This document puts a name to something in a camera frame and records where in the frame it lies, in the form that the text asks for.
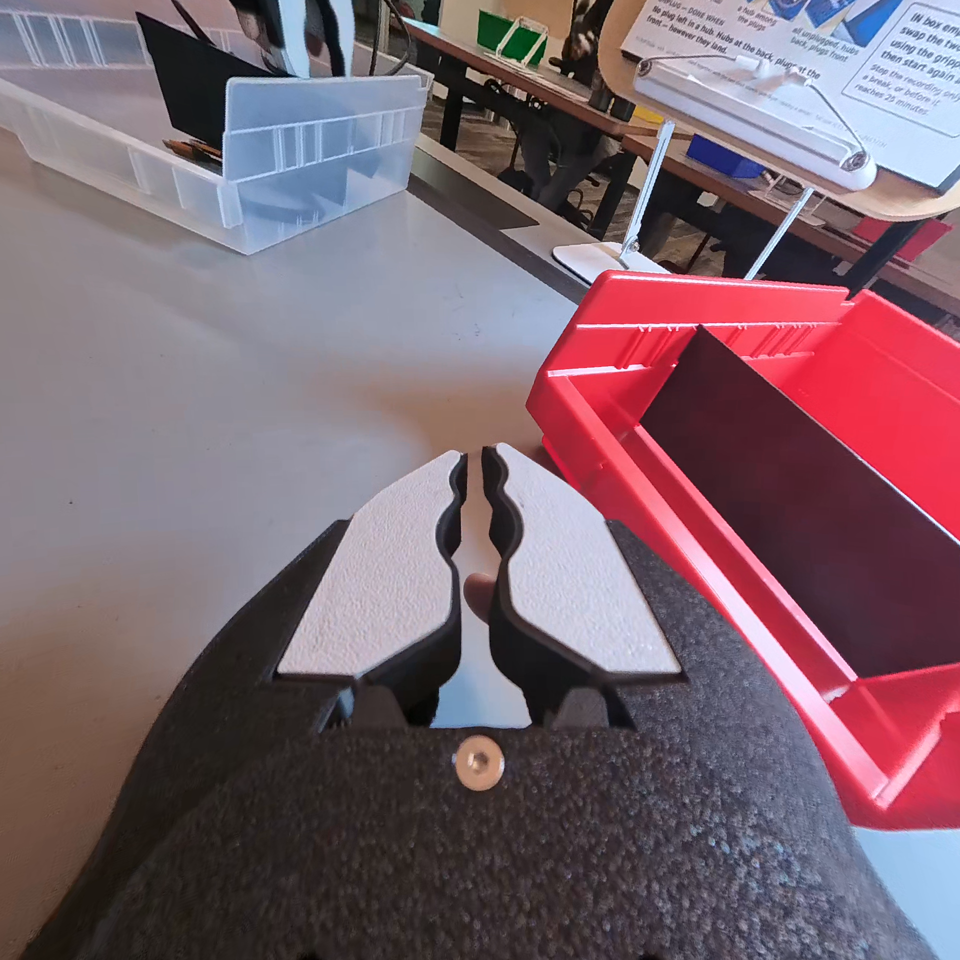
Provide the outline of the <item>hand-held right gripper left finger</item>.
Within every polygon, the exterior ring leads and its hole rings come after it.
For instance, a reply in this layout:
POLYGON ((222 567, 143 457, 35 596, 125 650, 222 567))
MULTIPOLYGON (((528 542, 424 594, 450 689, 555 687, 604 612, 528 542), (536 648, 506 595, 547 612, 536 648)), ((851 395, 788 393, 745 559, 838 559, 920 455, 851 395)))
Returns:
POLYGON ((467 456, 448 450, 384 487, 346 523, 276 673, 389 689, 423 713, 461 659, 459 574, 467 456))

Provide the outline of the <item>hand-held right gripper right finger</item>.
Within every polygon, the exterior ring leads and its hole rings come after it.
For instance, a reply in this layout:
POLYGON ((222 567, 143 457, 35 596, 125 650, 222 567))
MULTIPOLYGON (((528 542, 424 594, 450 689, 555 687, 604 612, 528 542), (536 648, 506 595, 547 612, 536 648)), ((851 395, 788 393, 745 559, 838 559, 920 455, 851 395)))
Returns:
POLYGON ((609 522, 573 486, 508 443, 482 450, 500 562, 490 654, 534 724, 559 722, 573 690, 632 724, 621 688, 673 682, 682 666, 609 522))

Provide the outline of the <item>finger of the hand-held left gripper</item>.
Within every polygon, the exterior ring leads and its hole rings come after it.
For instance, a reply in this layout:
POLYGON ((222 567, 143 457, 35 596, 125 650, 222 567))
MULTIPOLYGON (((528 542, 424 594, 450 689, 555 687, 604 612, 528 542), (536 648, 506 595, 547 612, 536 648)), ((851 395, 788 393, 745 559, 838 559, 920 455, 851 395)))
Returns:
POLYGON ((306 1, 277 1, 277 18, 282 43, 277 54, 287 75, 309 77, 309 52, 306 44, 306 1))
POLYGON ((352 1, 322 1, 323 40, 335 77, 353 76, 355 16, 352 1))

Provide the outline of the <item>clear plastic bin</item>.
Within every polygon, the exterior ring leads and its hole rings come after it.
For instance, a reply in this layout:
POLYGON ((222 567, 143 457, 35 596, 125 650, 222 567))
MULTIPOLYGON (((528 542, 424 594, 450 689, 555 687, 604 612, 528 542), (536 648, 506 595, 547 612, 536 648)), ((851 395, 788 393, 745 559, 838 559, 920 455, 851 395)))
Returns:
MULTIPOLYGON (((239 30, 203 27, 255 66, 239 30)), ((406 189, 431 78, 233 78, 222 169, 175 156, 138 28, 122 20, 2 6, 2 128, 27 156, 140 210, 251 255, 406 189)))

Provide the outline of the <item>red plastic bin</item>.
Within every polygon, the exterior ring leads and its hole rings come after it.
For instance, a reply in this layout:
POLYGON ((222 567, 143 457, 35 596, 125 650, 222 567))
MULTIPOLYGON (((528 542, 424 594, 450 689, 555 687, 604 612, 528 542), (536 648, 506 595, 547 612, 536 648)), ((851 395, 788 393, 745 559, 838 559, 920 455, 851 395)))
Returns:
POLYGON ((526 403, 565 480, 651 546, 758 654, 852 822, 958 829, 958 662, 858 677, 643 428, 698 326, 957 539, 958 343, 868 292, 608 271, 526 403))

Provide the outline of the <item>background wooden table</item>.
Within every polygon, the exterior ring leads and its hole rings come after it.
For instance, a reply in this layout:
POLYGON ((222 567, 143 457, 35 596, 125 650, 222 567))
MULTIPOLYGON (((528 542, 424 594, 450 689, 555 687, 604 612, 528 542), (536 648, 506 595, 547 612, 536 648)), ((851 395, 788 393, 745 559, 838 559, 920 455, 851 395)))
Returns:
POLYGON ((551 137, 548 155, 556 155, 560 141, 557 120, 563 118, 584 134, 593 147, 603 138, 616 150, 601 160, 607 186, 598 207, 582 224, 592 239, 605 239, 633 173, 636 157, 622 146, 624 138, 638 133, 632 119, 635 106, 608 88, 599 68, 588 83, 576 78, 570 61, 552 58, 547 66, 530 70, 519 62, 496 55, 475 41, 455 39, 439 27, 403 19, 416 46, 416 64, 434 75, 445 89, 438 141, 456 152, 466 103, 506 120, 517 134, 541 131, 551 137))

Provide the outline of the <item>green bin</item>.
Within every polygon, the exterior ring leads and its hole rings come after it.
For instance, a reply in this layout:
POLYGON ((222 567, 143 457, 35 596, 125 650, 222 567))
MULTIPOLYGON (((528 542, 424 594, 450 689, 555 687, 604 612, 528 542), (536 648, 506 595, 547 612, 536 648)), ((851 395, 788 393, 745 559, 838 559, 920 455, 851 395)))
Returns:
POLYGON ((546 53, 547 41, 546 25, 532 18, 508 19, 486 10, 478 13, 476 42, 498 59, 536 70, 546 53))

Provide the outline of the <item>blue box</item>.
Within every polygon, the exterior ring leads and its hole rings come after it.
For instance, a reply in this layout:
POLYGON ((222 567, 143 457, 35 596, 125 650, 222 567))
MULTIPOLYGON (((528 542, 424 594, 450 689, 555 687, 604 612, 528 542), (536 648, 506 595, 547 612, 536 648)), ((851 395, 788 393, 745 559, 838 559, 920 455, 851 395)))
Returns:
POLYGON ((737 180, 755 180, 765 172, 762 163, 730 150, 714 141, 695 134, 687 147, 686 156, 708 167, 717 174, 737 180))

